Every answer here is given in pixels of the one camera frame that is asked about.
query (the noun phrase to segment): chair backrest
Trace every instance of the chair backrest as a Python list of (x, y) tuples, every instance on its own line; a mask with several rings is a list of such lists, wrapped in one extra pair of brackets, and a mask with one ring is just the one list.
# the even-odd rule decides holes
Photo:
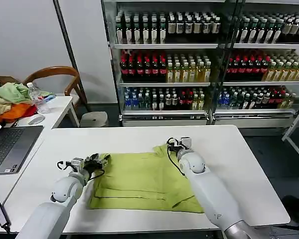
[(41, 70), (38, 70), (38, 71), (32, 73), (30, 76), (28, 76), (25, 79), (25, 81), (23, 82), (23, 84), (26, 85), (27, 83), (33, 82), (36, 79), (44, 78), (44, 77), (48, 77), (48, 76), (55, 76), (55, 75), (73, 76), (71, 83), (64, 90), (64, 95), (69, 96), (71, 91), (74, 89), (75, 92), (77, 93), (77, 95), (79, 96), (80, 101), (83, 104), (87, 104), (87, 100), (78, 86), (79, 82), (80, 82), (80, 74), (72, 67), (53, 66), (53, 67), (43, 68)]

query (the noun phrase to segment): green cloth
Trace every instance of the green cloth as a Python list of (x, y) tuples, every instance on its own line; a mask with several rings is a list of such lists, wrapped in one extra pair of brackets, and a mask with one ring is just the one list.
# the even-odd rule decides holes
[[(175, 153), (170, 153), (175, 163)], [(167, 156), (154, 153), (111, 154), (105, 174), (94, 181), (92, 209), (136, 209), (203, 213), (189, 181)]]
[[(0, 98), (13, 104), (32, 104), (28, 95), (28, 87), (23, 84), (7, 82), (0, 87)], [(52, 93), (40, 91), (43, 97), (51, 95)]]

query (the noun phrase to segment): laptop keyboard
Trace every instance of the laptop keyboard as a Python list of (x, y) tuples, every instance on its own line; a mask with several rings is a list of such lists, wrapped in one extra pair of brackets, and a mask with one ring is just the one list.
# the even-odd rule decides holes
[(9, 130), (0, 135), (0, 165), (12, 149), (15, 142), (20, 138), (23, 131), (23, 127), (9, 128)]

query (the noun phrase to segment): white desk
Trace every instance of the white desk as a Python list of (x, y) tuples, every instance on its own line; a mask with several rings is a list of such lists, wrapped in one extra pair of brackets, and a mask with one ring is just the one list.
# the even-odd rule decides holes
[[(56, 97), (48, 102), (50, 107), (50, 112), (45, 114), (45, 119), (37, 125), (44, 126), (39, 138), (31, 149), (29, 155), (27, 156), (21, 169), (16, 174), (0, 175), (0, 202), (3, 203), (8, 197), (9, 193), (17, 183), (18, 179), (26, 169), (27, 165), (31, 161), (32, 157), (35, 155), (36, 151), (42, 144), (46, 134), (54, 127), (58, 127), (64, 116), (69, 112), (73, 114), (74, 110), (72, 106), (71, 96), (61, 96)], [(17, 126), (28, 126), (27, 118), (20, 119)]]
[[(18, 232), (35, 207), (50, 199), (54, 183), (70, 169), (56, 167), (60, 160), (93, 153), (151, 152), (169, 137), (190, 136), (192, 147), (227, 185), (239, 202), (244, 220), (252, 226), (286, 224), (285, 208), (269, 180), (233, 125), (53, 129), (10, 194), (4, 207), (11, 231)], [(73, 207), (64, 233), (126, 233), (166, 230), (216, 229), (204, 214), (88, 210), (93, 182)]]

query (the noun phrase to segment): white wall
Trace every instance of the white wall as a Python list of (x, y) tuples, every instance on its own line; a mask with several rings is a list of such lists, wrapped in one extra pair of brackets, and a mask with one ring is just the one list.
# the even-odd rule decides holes
[(90, 103), (116, 103), (110, 52), (100, 0), (59, 0)]
[[(95, 2), (86, 6), (70, 0), (61, 7), (88, 102), (116, 103), (101, 5)], [(0, 0), (0, 75), (23, 81), (39, 69), (57, 65), (72, 66), (52, 0)], [(69, 80), (58, 76), (37, 83), (62, 93)]]

